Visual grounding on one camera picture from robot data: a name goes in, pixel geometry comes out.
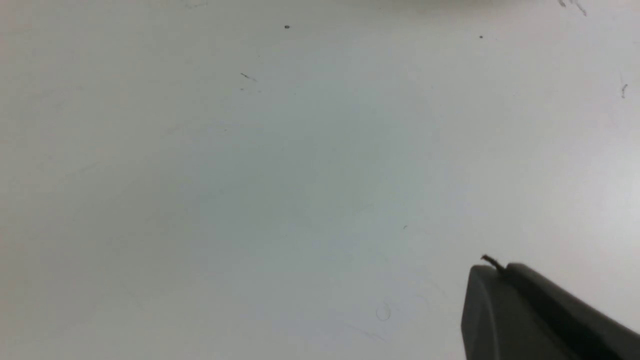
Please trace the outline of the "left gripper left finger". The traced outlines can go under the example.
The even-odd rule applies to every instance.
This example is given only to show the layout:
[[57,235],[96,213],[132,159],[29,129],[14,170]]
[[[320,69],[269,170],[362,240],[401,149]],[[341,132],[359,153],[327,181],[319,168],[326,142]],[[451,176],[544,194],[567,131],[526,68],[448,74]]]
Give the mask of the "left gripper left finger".
[[473,265],[461,316],[467,360],[578,360],[530,303],[489,265]]

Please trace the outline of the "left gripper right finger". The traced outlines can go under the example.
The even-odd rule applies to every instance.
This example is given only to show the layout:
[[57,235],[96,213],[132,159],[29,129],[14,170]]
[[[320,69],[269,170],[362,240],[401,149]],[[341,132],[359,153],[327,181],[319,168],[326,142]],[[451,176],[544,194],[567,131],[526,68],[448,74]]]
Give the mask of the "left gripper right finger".
[[542,321],[580,360],[638,360],[637,332],[522,263],[502,271]]

